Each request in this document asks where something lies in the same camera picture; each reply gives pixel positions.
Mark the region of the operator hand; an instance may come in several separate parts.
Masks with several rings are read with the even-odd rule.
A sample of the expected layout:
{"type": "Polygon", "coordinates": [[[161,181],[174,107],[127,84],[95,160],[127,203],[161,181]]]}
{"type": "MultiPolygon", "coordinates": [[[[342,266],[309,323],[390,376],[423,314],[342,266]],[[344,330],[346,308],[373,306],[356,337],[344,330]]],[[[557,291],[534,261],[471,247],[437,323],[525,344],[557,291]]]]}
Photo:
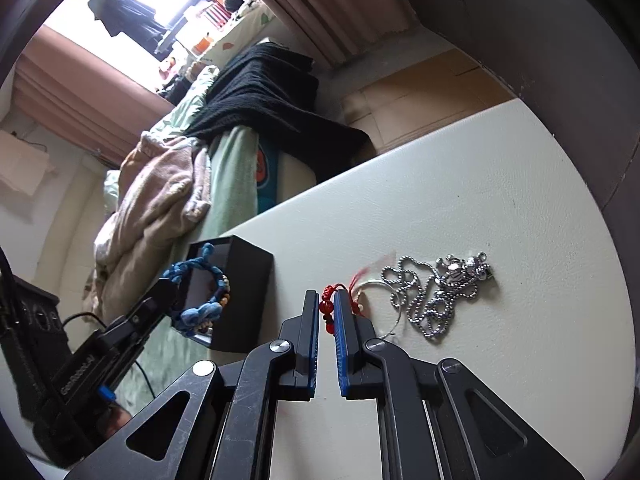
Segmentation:
{"type": "Polygon", "coordinates": [[[104,436],[108,439],[114,436],[119,429],[126,426],[132,419],[132,415],[119,404],[110,407],[108,416],[104,422],[104,436]]]}

